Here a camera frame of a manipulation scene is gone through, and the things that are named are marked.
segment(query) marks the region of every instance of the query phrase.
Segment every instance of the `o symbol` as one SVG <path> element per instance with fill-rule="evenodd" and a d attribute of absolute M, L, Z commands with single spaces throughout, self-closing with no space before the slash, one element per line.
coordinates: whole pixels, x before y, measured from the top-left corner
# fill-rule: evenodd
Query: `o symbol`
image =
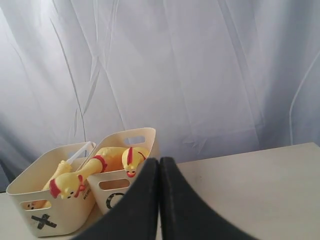
<path fill-rule="evenodd" d="M 108 209 L 112 209 L 112 206 L 111 206 L 111 200 L 114 198 L 114 196 L 123 196 L 125 195 L 124 193 L 122 192 L 115 192 L 115 193 L 112 193 L 105 201 L 105 204 L 106 204 L 106 207 Z"/>

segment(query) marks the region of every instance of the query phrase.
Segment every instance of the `sheer curtain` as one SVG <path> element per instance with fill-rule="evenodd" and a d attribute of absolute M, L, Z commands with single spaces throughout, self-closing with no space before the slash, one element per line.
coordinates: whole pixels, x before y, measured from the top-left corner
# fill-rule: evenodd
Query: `sheer curtain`
<path fill-rule="evenodd" d="M 0 162 L 153 127 L 178 162 L 320 144 L 318 0 L 0 1 Z M 0 167 L 0 186 L 8 179 Z"/>

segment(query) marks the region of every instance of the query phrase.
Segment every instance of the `x symbol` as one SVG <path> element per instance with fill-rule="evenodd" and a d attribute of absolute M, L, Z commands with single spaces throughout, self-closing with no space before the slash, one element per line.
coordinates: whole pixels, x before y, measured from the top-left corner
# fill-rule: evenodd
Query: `x symbol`
<path fill-rule="evenodd" d="M 45 225 L 48 225 L 49 227 L 55 228 L 57 226 L 57 224 L 55 224 L 51 221 L 48 221 L 49 217 L 50 216 L 48 214 L 43 214 L 41 218 L 37 217 L 37 216 L 31 216 L 31 219 L 39 221 L 38 229 L 40 229 L 40 230 L 43 229 Z"/>

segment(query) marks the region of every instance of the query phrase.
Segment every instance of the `white table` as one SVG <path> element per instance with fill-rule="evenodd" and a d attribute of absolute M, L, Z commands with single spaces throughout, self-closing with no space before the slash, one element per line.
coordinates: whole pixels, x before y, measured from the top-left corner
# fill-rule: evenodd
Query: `white table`
<path fill-rule="evenodd" d="M 189 184 L 220 215 L 261 240 L 320 239 L 320 147 L 314 143 L 181 163 Z M 0 194 L 1 239 L 38 239 Z M 95 207 L 76 233 L 101 217 Z"/>

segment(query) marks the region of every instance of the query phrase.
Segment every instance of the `white plastic basket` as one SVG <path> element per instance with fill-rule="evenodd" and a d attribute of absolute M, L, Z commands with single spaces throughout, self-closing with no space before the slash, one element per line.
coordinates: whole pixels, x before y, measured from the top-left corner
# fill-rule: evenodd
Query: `white plastic basket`
<path fill-rule="evenodd" d="M 126 144 L 125 140 L 130 140 L 134 138 L 144 138 L 142 142 L 134 143 L 134 144 Z M 102 142 L 94 149 L 94 151 L 90 154 L 87 161 L 95 156 L 97 151 L 103 147 L 143 147 L 149 150 L 148 157 L 159 156 L 159 147 L 156 138 L 156 130 L 154 128 L 137 128 L 126 131 L 120 131 L 114 133 L 110 136 L 107 136 Z M 111 171 L 111 172 L 103 172 L 96 173 L 90 175 L 87 178 L 87 181 L 90 184 L 91 190 L 95 196 L 96 203 L 100 208 L 103 214 L 107 213 L 114 205 L 120 200 L 120 198 L 125 194 L 130 185 L 135 181 L 137 176 L 139 175 L 140 170 L 143 167 L 143 163 L 139 164 L 136 175 L 134 177 L 128 177 L 126 171 L 124 169 Z M 128 180 L 128 186 L 120 187 L 120 188 L 112 188 L 104 190 L 100 187 L 100 183 L 105 183 L 109 181 L 116 180 Z"/>
<path fill-rule="evenodd" d="M 36 237 L 57 236 L 72 233 L 79 229 L 87 220 L 93 206 L 94 195 L 88 182 L 85 190 L 75 198 L 53 198 L 50 190 L 41 191 L 52 177 L 62 160 L 67 160 L 72 153 L 78 151 L 86 143 L 64 145 L 52 149 L 22 172 L 6 189 L 13 203 L 21 214 L 25 224 Z M 96 144 L 88 148 L 91 153 Z M 79 157 L 71 164 L 72 172 L 81 168 L 87 157 Z M 47 200 L 51 207 L 40 209 L 24 208 L 25 205 L 39 200 Z"/>

